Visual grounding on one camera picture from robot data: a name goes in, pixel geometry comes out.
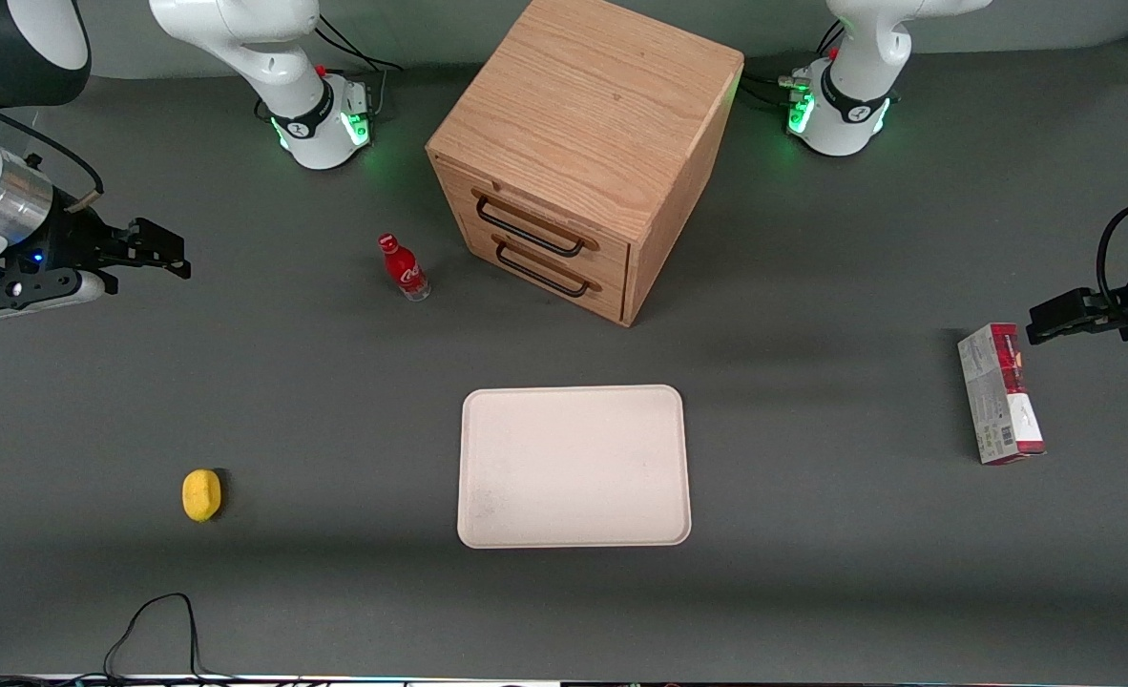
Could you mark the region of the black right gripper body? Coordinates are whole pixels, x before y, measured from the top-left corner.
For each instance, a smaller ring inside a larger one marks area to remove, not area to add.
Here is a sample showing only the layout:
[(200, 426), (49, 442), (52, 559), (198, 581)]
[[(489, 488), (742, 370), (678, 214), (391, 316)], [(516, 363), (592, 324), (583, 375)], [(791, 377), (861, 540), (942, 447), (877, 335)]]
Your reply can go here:
[(107, 275), (97, 265), (100, 247), (107, 239), (107, 224), (92, 210), (67, 212), (54, 209), (23, 243), (23, 285), (32, 287), (37, 275), (51, 268), (76, 268), (102, 279)]

